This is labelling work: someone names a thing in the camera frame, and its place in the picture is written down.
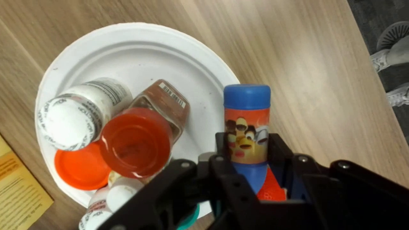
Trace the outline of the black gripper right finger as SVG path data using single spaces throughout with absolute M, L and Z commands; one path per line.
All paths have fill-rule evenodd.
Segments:
M 328 166 L 269 134 L 268 164 L 286 201 L 271 206 L 290 230 L 409 230 L 409 189 L 349 160 Z

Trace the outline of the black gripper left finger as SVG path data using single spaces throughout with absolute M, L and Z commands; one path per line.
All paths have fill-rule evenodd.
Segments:
M 217 133 L 205 161 L 173 160 L 97 230 L 176 230 L 202 202 L 214 215 L 208 230 L 269 228 L 276 201 L 262 200 L 227 156 L 227 134 Z

